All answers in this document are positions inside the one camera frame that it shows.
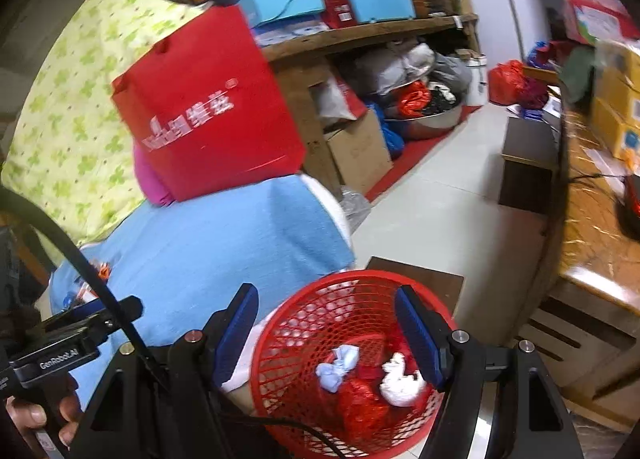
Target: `human hand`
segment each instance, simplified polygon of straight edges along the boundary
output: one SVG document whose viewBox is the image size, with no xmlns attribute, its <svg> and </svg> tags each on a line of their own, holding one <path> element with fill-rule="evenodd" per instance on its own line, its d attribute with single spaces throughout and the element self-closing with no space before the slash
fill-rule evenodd
<svg viewBox="0 0 640 459">
<path fill-rule="evenodd" d="M 68 395 L 60 400 L 60 414 L 68 423 L 60 429 L 58 434 L 60 441 L 69 446 L 76 430 L 82 411 L 80 410 L 80 401 L 76 394 L 78 384 L 72 376 L 68 376 Z M 29 444 L 31 449 L 37 455 L 38 459 L 47 458 L 36 436 L 34 429 L 43 428 L 47 423 L 47 416 L 44 409 L 40 405 L 34 405 L 27 401 L 23 401 L 16 397 L 10 397 L 6 402 L 6 409 L 9 416 L 14 421 L 14 425 L 22 435 L 23 439 Z"/>
</svg>

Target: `basket rim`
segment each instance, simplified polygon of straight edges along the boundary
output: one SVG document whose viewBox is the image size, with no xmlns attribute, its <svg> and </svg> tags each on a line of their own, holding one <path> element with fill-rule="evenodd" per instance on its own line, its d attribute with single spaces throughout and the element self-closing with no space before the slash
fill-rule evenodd
<svg viewBox="0 0 640 459">
<path fill-rule="evenodd" d="M 260 334 L 260 338 L 258 338 L 258 342 L 254 349 L 254 354 L 252 355 L 251 360 L 251 370 L 249 376 L 249 385 L 251 388 L 251 395 L 254 401 L 254 409 L 260 417 L 268 417 L 266 409 L 262 404 L 262 395 L 260 394 L 260 385 L 258 384 L 258 361 L 255 357 L 259 356 L 262 351 L 262 346 L 264 345 L 264 341 L 267 339 L 268 335 L 273 331 L 276 324 L 279 324 L 281 320 L 279 316 L 281 312 L 287 311 L 293 304 L 297 303 L 300 299 L 304 298 L 308 293 L 312 291 L 316 291 L 318 289 L 322 289 L 324 287 L 328 287 L 330 285 L 334 285 L 336 283 L 348 282 L 350 280 L 360 280 L 360 279 L 386 279 L 393 280 L 394 282 L 401 283 L 402 285 L 410 285 L 416 292 L 426 299 L 433 308 L 449 325 L 449 328 L 453 331 L 458 328 L 457 324 L 453 320 L 452 316 L 449 313 L 449 309 L 444 305 L 444 303 L 433 293 L 427 286 L 423 285 L 417 280 L 410 279 L 409 277 L 405 277 L 404 275 L 400 275 L 398 273 L 392 273 L 391 271 L 383 271 L 378 269 L 357 269 L 354 271 L 343 271 L 340 273 L 332 273 L 321 279 L 318 279 L 302 289 L 300 289 L 297 293 L 289 297 L 284 303 L 278 308 L 278 310 L 273 314 L 273 316 L 267 322 L 267 325 L 262 330 Z M 411 449 L 415 445 L 417 445 L 422 439 L 428 436 L 431 431 L 431 427 L 433 426 L 433 422 L 436 418 L 437 411 L 410 437 L 406 438 L 400 444 L 389 448 L 388 450 L 383 450 L 375 454 L 371 454 L 367 456 L 367 459 L 392 459 L 401 453 L 406 452 Z M 267 430 L 272 433 L 272 428 L 267 426 Z M 278 435 L 276 440 L 281 444 L 287 447 L 287 449 L 293 452 L 295 455 L 299 457 L 316 457 L 318 459 L 333 457 L 327 456 L 326 454 L 319 454 L 316 452 L 312 452 L 306 447 L 302 446 L 298 441 L 294 441 L 289 439 L 288 437 L 283 437 Z"/>
</svg>

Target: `clover patterned cloth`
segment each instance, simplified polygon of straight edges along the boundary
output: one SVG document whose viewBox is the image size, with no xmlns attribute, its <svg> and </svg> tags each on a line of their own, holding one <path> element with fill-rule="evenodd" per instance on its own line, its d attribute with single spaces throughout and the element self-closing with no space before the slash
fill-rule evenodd
<svg viewBox="0 0 640 459">
<path fill-rule="evenodd" d="M 77 245 L 106 238 L 144 200 L 111 81 L 201 12 L 167 0 L 86 0 L 40 68 L 1 181 Z"/>
</svg>

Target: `black device label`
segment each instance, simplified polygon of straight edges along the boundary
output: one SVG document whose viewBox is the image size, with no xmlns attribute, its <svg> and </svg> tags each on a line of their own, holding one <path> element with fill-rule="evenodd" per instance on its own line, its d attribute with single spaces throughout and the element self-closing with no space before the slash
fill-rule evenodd
<svg viewBox="0 0 640 459">
<path fill-rule="evenodd" d="M 52 367 L 54 369 L 58 368 L 58 366 L 62 366 L 64 365 L 65 362 L 69 361 L 69 360 L 73 360 L 76 357 L 80 356 L 80 351 L 78 350 L 77 347 L 72 347 L 71 349 L 69 349 L 68 351 L 64 352 L 64 353 L 60 353 L 57 356 L 53 356 L 50 358 L 45 359 L 42 362 L 39 362 L 38 365 L 40 365 L 40 368 L 43 371 L 48 371 L 50 370 Z"/>
</svg>

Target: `floor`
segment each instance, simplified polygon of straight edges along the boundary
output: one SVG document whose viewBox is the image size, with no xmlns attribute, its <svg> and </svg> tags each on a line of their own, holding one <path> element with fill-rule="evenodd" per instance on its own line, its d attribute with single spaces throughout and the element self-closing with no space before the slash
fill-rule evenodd
<svg viewBox="0 0 640 459">
<path fill-rule="evenodd" d="M 497 203 L 509 116 L 492 104 L 471 114 L 353 235 L 359 267 L 375 255 L 464 277 L 455 319 L 493 344 L 513 325 L 544 238 L 544 216 Z"/>
</svg>

